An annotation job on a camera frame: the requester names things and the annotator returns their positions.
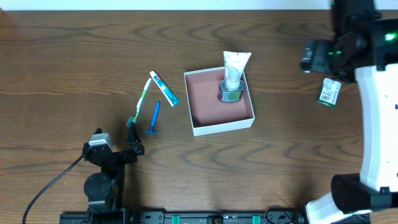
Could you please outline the white lotion tube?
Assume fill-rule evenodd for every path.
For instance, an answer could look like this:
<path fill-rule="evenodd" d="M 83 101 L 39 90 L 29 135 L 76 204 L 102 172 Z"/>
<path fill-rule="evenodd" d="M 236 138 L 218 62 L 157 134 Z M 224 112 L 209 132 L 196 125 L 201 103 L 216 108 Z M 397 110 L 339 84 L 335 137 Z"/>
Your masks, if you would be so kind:
<path fill-rule="evenodd" d="M 230 82 L 237 82 L 240 80 L 251 55 L 251 52 L 224 51 L 225 79 Z"/>

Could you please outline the small green white box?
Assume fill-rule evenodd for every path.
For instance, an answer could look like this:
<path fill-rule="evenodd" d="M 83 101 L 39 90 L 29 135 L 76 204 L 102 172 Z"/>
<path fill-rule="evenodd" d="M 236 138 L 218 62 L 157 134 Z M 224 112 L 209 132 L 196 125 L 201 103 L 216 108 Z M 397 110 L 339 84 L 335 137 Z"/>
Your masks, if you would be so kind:
<path fill-rule="evenodd" d="M 331 78 L 324 78 L 317 99 L 318 103 L 334 108 L 341 89 L 341 83 Z"/>

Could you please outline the clear blue soap pump bottle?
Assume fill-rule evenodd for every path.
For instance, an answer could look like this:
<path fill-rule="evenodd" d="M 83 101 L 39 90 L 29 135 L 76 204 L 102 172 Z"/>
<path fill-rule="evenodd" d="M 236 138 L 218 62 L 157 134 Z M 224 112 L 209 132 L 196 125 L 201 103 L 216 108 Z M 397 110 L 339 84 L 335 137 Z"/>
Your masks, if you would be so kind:
<path fill-rule="evenodd" d="M 232 82 L 229 79 L 225 79 L 220 82 L 218 99 L 223 103 L 236 103 L 241 99 L 241 95 L 246 88 L 244 81 L 239 80 Z"/>

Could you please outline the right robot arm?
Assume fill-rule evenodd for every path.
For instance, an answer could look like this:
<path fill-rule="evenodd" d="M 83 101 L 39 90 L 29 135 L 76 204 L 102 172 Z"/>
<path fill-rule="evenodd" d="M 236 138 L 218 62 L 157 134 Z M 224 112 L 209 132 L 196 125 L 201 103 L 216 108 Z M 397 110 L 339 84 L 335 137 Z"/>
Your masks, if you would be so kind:
<path fill-rule="evenodd" d="M 331 190 L 307 203 L 296 223 L 369 223 L 370 213 L 397 207 L 397 19 L 372 1 L 330 3 L 332 40 L 311 40 L 300 68 L 355 83 L 363 112 L 361 170 L 337 174 Z"/>

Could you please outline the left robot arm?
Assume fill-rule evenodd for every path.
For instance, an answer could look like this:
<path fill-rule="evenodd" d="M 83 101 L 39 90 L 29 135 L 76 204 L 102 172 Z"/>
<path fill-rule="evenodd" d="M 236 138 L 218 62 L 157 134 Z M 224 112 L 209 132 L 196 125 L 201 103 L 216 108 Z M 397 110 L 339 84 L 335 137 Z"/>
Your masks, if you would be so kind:
<path fill-rule="evenodd" d="M 129 122 L 127 145 L 129 149 L 114 152 L 110 135 L 101 128 L 84 143 L 84 160 L 101 168 L 84 184 L 84 193 L 88 197 L 88 223 L 138 222 L 137 215 L 123 204 L 125 165 L 136 163 L 137 157 L 144 154 L 144 146 L 132 121 Z"/>

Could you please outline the green white toothbrush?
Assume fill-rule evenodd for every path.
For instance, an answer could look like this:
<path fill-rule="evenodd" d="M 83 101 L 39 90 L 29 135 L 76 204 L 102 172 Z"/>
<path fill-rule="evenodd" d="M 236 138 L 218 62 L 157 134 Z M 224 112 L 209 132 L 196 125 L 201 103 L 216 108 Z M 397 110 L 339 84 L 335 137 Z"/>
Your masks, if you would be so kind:
<path fill-rule="evenodd" d="M 128 121 L 127 121 L 127 123 L 126 123 L 126 126 L 127 126 L 128 128 L 130 127 L 130 125 L 131 125 L 132 123 L 137 123 L 137 118 L 138 118 L 139 113 L 140 113 L 140 110 L 141 110 L 141 105 L 142 105 L 142 102 L 144 101 L 144 97 L 145 97 L 145 95 L 146 95 L 146 92 L 147 92 L 147 90 L 148 90 L 148 88 L 149 88 L 149 85 L 150 85 L 151 81 L 152 81 L 151 78 L 149 78 L 149 79 L 146 81 L 146 84 L 145 84 L 144 89 L 143 89 L 143 91 L 142 91 L 141 97 L 139 98 L 139 101 L 137 102 L 137 105 L 136 105 L 136 114 L 135 114 L 134 116 L 130 116 L 129 119 L 128 119 Z"/>

